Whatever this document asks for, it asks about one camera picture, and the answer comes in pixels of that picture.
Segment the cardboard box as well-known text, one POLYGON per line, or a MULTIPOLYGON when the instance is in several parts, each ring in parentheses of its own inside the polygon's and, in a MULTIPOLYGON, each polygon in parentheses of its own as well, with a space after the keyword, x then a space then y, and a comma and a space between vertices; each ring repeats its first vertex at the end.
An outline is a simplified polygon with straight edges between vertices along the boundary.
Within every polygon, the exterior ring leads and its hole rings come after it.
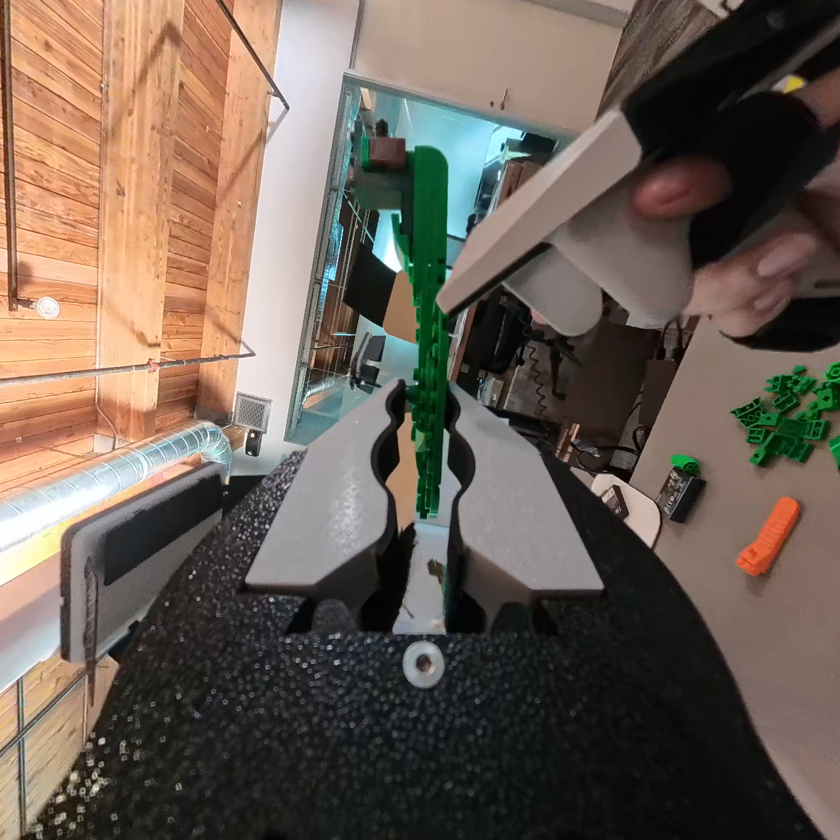
POLYGON ((395 274, 382 328, 387 335, 395 339, 418 344, 417 309, 413 300, 413 285, 404 270, 395 274))

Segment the person's right hand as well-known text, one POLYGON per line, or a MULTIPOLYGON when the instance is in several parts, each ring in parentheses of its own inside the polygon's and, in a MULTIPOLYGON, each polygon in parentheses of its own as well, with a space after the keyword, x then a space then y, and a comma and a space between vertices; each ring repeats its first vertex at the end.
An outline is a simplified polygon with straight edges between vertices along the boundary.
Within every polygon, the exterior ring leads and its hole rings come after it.
MULTIPOLYGON (((700 156, 674 159, 650 170, 633 193, 642 215, 691 216, 722 202, 730 190, 727 171, 700 156)), ((708 317, 725 335, 744 339, 777 317, 791 302, 800 274, 816 256, 838 255, 839 162, 808 185, 800 209, 750 248, 701 269, 686 313, 708 317)))

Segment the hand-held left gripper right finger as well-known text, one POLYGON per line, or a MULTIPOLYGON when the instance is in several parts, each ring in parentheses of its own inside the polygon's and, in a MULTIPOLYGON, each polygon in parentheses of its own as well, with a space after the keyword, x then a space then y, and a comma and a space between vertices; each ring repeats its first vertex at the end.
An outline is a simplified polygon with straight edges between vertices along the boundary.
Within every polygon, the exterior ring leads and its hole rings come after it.
POLYGON ((481 608, 599 595, 602 578, 539 451, 462 388, 447 400, 455 593, 481 608))

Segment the white rounded board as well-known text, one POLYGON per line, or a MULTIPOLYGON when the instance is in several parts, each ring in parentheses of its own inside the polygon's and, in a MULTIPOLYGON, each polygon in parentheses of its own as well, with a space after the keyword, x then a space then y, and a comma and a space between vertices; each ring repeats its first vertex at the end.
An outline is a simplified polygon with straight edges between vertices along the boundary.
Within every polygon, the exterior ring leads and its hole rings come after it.
POLYGON ((653 499, 612 474, 595 476, 591 490, 649 548, 655 547, 663 518, 653 499))

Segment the dark ceiling pipe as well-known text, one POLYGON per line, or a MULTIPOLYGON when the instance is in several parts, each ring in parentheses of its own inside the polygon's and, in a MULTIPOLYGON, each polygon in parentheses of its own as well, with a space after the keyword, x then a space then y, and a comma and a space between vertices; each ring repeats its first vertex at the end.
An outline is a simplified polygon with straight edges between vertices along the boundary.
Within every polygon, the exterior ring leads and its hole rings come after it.
POLYGON ((3 200, 6 213, 7 304, 21 306, 18 294, 17 197, 14 147, 14 92, 11 3, 1 2, 1 78, 3 129, 3 200))

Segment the white wall vent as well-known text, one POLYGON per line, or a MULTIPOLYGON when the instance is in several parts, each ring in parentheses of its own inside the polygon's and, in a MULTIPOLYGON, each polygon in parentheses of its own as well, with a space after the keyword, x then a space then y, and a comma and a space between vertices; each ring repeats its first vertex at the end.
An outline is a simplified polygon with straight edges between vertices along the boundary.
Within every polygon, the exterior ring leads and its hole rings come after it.
POLYGON ((266 434, 270 423, 272 401, 268 398, 237 392, 234 398, 232 424, 248 431, 266 434))

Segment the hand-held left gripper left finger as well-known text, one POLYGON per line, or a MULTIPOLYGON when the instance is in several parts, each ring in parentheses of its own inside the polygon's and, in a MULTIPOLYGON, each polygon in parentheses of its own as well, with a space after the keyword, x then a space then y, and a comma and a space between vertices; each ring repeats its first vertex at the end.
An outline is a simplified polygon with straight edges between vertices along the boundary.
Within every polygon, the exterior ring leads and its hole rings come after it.
POLYGON ((365 602, 396 531, 404 381, 380 387, 307 449, 245 577, 251 592, 365 602))

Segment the black pipe with red fitting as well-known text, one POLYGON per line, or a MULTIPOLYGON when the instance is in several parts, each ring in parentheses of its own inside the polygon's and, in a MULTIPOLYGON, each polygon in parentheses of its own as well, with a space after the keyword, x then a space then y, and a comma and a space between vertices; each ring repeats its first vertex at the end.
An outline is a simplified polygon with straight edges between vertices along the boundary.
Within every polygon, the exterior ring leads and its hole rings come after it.
POLYGON ((241 361, 256 357, 254 351, 244 353, 216 354, 211 356, 195 357, 185 360, 148 360, 144 364, 126 364, 101 367, 97 369, 84 369, 75 371, 50 372, 45 374, 17 375, 1 379, 1 387, 15 387, 24 385, 45 384, 50 382, 66 382, 77 379, 99 378, 109 375, 122 375, 132 373, 157 373, 161 370, 184 368, 188 366, 216 364, 227 361, 241 361))

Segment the grey desk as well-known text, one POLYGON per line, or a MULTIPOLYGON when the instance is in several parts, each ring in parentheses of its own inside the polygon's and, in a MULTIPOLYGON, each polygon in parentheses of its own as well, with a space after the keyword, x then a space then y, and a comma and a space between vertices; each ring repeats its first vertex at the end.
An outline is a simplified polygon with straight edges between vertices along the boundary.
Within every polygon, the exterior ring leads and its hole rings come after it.
POLYGON ((686 591, 738 682, 780 774, 827 838, 839 836, 839 478, 824 445, 804 465, 750 464, 732 408, 773 375, 805 365, 820 376, 838 349, 750 350, 699 322, 633 472, 655 499, 672 455, 700 463, 707 482, 686 524, 664 521, 655 551, 686 591), (737 559, 776 502, 801 515, 767 574, 737 559))

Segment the silver ventilation duct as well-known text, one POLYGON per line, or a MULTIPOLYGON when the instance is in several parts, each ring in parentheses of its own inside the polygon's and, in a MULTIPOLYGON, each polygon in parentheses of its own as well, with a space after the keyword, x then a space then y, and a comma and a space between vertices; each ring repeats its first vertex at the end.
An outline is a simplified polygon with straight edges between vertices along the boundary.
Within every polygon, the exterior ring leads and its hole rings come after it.
POLYGON ((225 431, 208 421, 191 421, 11 490, 1 503, 1 551, 194 456, 222 466, 223 477, 228 477, 233 449, 225 431))

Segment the orange brick separator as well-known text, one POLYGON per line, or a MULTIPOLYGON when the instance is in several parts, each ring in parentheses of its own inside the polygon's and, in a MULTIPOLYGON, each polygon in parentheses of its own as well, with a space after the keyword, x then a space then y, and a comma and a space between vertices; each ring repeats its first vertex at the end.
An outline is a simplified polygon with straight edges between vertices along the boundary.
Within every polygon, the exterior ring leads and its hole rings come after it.
POLYGON ((790 497, 779 499, 758 536, 740 552, 737 566, 746 574, 767 574, 778 558, 801 515, 800 503, 790 497))

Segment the pile of green bricks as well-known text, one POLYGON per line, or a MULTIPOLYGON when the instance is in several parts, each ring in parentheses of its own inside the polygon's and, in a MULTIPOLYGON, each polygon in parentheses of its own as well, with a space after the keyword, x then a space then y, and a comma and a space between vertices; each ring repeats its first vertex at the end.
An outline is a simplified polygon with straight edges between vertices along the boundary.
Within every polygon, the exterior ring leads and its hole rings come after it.
POLYGON ((820 376, 802 364, 771 376, 762 395, 732 408, 729 415, 741 427, 755 467, 769 467, 780 459, 804 465, 821 445, 839 467, 838 413, 835 361, 820 376))

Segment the green brick build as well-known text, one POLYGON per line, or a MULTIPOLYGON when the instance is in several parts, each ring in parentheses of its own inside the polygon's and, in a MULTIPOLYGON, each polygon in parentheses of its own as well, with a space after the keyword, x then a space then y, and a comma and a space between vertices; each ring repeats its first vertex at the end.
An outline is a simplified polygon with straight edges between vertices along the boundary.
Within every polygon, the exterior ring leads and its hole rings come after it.
POLYGON ((443 475, 449 334, 436 298, 447 270, 448 164, 426 145, 362 133, 353 168, 354 194, 368 209, 395 212, 395 247, 412 288, 417 367, 406 397, 418 473, 416 513, 435 518, 443 475))

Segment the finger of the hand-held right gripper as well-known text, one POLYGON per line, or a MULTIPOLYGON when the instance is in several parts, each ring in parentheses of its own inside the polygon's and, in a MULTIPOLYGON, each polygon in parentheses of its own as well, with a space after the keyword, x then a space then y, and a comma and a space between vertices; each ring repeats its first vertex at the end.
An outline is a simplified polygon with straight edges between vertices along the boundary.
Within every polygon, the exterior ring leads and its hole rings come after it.
POLYGON ((612 110, 531 176, 467 238, 437 294, 447 315, 459 314, 541 253, 562 224, 607 193, 643 157, 624 112, 612 110))

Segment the black printed small box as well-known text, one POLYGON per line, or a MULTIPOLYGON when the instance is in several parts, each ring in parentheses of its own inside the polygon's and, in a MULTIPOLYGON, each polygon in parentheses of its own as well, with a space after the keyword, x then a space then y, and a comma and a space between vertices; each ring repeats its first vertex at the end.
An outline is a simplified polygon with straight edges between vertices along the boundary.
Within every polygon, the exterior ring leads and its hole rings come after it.
POLYGON ((685 524, 698 503, 707 482, 678 467, 673 467, 661 487, 655 503, 666 519, 685 524))

